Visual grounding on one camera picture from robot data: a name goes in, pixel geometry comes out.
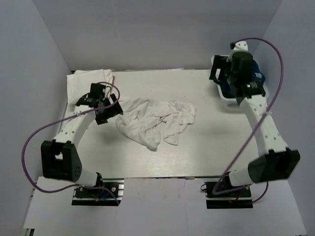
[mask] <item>blue object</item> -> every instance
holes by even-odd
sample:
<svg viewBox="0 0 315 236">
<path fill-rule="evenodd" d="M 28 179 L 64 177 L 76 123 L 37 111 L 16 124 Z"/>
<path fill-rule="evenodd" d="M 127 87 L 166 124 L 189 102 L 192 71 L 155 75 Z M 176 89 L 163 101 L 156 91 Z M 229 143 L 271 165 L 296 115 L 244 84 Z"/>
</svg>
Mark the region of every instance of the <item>blue object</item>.
<svg viewBox="0 0 315 236">
<path fill-rule="evenodd" d="M 98 199 L 102 200 L 103 198 L 105 198 L 108 195 L 108 193 L 105 193 L 104 195 L 100 196 Z"/>
<path fill-rule="evenodd" d="M 255 60 L 253 60 L 253 61 L 254 61 L 254 63 L 252 66 L 252 81 L 257 80 L 257 77 L 256 77 L 256 73 L 257 73 L 257 74 L 261 74 L 261 82 L 262 82 L 262 84 L 264 84 L 266 77 L 263 75 L 263 73 L 260 72 L 257 62 Z M 221 88 L 221 91 L 222 91 L 224 97 L 234 98 L 234 96 L 231 94 L 231 88 L 230 88 L 230 85 L 228 84 L 228 82 L 223 82 L 220 85 L 220 88 Z"/>
</svg>

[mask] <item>white cloth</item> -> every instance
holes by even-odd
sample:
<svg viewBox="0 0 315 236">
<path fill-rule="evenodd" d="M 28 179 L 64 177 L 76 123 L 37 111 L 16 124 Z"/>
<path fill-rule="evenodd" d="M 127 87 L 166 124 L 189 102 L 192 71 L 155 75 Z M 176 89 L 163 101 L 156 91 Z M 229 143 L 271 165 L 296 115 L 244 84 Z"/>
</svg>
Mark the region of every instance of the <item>white cloth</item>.
<svg viewBox="0 0 315 236">
<path fill-rule="evenodd" d="M 92 83 L 109 82 L 113 83 L 113 74 L 111 70 L 77 70 L 72 75 L 67 75 L 67 95 L 68 104 L 76 104 L 84 94 L 90 92 Z"/>
<path fill-rule="evenodd" d="M 156 149 L 160 144 L 158 124 L 166 123 L 163 140 L 178 145 L 179 134 L 194 123 L 196 115 L 196 107 L 185 102 L 158 102 L 139 98 L 122 101 L 120 105 L 124 114 L 116 118 L 117 128 L 128 138 L 149 149 Z"/>
</svg>

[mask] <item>white table surface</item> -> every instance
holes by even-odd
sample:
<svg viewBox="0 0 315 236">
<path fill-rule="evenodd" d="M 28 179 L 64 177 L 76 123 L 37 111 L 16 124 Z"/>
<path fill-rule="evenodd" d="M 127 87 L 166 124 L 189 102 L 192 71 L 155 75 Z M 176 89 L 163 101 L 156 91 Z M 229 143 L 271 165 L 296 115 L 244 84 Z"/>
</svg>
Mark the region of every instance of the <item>white table surface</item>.
<svg viewBox="0 0 315 236">
<path fill-rule="evenodd" d="M 126 179 L 116 206 L 71 206 L 73 188 L 35 190 L 24 228 L 33 236 L 295 236 L 305 234 L 286 180 L 270 183 L 252 209 L 207 209 L 200 180 Z M 53 190 L 69 182 L 40 177 Z M 265 184 L 251 187 L 257 198 Z"/>
<path fill-rule="evenodd" d="M 195 124 L 180 134 L 179 145 L 163 140 L 150 151 L 123 136 L 115 119 L 97 126 L 92 122 L 78 147 L 82 165 L 104 178 L 215 176 L 222 174 L 251 132 L 246 116 L 229 113 L 221 105 L 209 70 L 162 70 L 114 72 L 115 85 L 126 98 L 178 100 L 197 107 Z M 66 116 L 72 115 L 68 106 Z M 257 158 L 254 140 L 233 169 Z"/>
</svg>

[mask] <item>folded white cloth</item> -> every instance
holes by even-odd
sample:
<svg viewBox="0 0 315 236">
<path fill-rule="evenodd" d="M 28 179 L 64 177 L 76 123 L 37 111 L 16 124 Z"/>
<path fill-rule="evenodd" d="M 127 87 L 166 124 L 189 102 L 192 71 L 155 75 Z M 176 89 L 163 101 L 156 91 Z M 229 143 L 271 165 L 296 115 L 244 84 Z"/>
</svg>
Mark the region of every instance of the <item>folded white cloth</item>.
<svg viewBox="0 0 315 236">
<path fill-rule="evenodd" d="M 77 70 L 72 75 L 67 75 L 67 95 L 68 104 L 75 104 L 80 97 L 90 92 L 92 83 L 97 82 L 113 83 L 113 74 L 111 70 Z"/>
<path fill-rule="evenodd" d="M 156 149 L 160 144 L 158 124 L 166 123 L 163 140 L 178 145 L 179 134 L 194 123 L 196 115 L 196 107 L 185 102 L 158 102 L 139 98 L 122 101 L 120 105 L 124 114 L 116 118 L 117 128 L 128 138 L 149 149 Z"/>
</svg>

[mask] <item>white wall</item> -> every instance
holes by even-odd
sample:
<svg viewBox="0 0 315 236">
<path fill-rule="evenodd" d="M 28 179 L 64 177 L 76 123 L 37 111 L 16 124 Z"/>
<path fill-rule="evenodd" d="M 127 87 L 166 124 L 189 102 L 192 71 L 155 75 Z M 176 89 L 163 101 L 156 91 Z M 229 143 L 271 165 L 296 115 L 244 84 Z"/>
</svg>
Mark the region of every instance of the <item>white wall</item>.
<svg viewBox="0 0 315 236">
<path fill-rule="evenodd" d="M 126 70 L 209 68 L 231 41 L 263 36 L 281 0 L 34 2 L 71 70 Z"/>
<path fill-rule="evenodd" d="M 69 69 L 32 0 L 0 1 L 0 235 L 20 235 L 32 187 L 21 166 L 22 145 L 36 128 L 61 117 Z M 27 150 L 33 179 L 40 173 L 41 132 Z"/>
<path fill-rule="evenodd" d="M 291 149 L 297 148 L 301 154 L 301 161 L 289 183 L 307 233 L 311 236 L 315 235 L 314 9 L 315 1 L 284 0 L 264 35 L 265 39 L 277 45 L 284 60 L 283 87 L 272 112 Z M 274 94 L 280 74 L 276 54 L 260 43 L 254 57 Z"/>
</svg>

